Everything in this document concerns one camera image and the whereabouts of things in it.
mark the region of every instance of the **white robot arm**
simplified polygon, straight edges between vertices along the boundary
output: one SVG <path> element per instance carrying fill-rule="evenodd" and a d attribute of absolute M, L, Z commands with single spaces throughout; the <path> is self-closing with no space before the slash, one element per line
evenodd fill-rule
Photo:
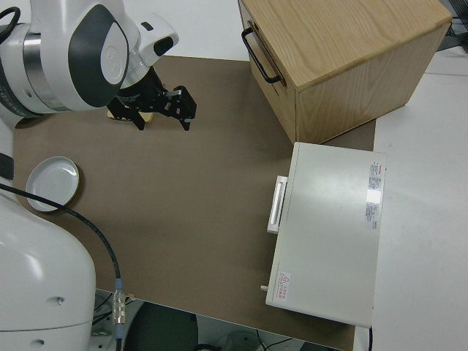
<path fill-rule="evenodd" d="M 183 86 L 166 91 L 152 68 L 178 41 L 158 15 L 130 18 L 122 0 L 31 0 L 31 23 L 18 23 L 18 8 L 2 17 L 12 20 L 0 26 L 0 184 L 12 183 L 12 130 L 22 118 L 107 106 L 139 129 L 139 112 L 160 112 L 188 130 L 195 102 Z M 2 350 L 88 349 L 88 252 L 3 191 L 0 279 Z"/>
<path fill-rule="evenodd" d="M 152 68 L 178 36 L 154 13 L 135 17 L 121 0 L 31 0 L 31 23 L 0 46 L 0 103 L 22 117 L 107 105 L 139 129 L 139 112 L 160 112 L 188 130 L 195 102 L 183 86 L 166 91 Z"/>

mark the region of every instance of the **wooden drawer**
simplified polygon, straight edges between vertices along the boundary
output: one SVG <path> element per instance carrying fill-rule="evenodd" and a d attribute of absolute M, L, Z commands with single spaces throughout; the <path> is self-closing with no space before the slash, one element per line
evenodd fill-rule
<path fill-rule="evenodd" d="M 324 143 L 405 105 L 451 22 L 438 0 L 239 7 L 252 72 L 292 142 Z"/>

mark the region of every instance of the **white dish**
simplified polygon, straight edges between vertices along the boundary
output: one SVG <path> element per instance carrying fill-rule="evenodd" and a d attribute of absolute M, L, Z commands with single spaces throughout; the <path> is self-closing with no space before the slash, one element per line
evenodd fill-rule
<path fill-rule="evenodd" d="M 76 164 L 66 157 L 56 156 L 39 163 L 26 182 L 26 191 L 66 205 L 76 194 L 80 175 Z M 36 200 L 28 199 L 29 205 L 42 212 L 56 210 Z"/>

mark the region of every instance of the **printed label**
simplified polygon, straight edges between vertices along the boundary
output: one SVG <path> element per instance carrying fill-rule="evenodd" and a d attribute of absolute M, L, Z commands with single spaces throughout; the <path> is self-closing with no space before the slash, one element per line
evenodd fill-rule
<path fill-rule="evenodd" d="M 374 162 L 369 170 L 369 183 L 366 197 L 366 223 L 377 229 L 379 225 L 380 202 L 382 197 L 382 165 Z"/>
<path fill-rule="evenodd" d="M 284 271 L 278 274 L 278 287 L 276 288 L 276 299 L 281 301 L 287 300 L 287 292 L 290 288 L 291 274 Z"/>

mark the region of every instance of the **black metal handle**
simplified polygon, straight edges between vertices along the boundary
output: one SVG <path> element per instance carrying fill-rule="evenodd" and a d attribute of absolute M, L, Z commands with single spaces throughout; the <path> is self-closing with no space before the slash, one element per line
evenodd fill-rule
<path fill-rule="evenodd" d="M 246 28 L 246 29 L 244 29 L 242 31 L 242 41 L 244 42 L 244 44 L 245 44 L 245 46 L 247 48 L 247 51 L 249 51 L 250 56 L 254 60 L 255 64 L 258 67 L 258 69 L 260 70 L 260 73 L 262 74 L 263 79 L 265 79 L 267 81 L 267 83 L 273 84 L 273 83 L 279 82 L 281 80 L 281 76 L 277 75 L 276 77 L 269 77 L 267 75 L 265 69 L 263 68 L 262 64 L 260 63 L 260 61 L 258 61 L 258 58 L 256 57 L 254 51 L 252 50 L 252 47 L 247 42 L 247 39 L 246 39 L 247 35 L 249 35 L 249 34 L 251 34 L 253 32 L 254 32 L 254 30 L 253 30 L 252 27 Z"/>

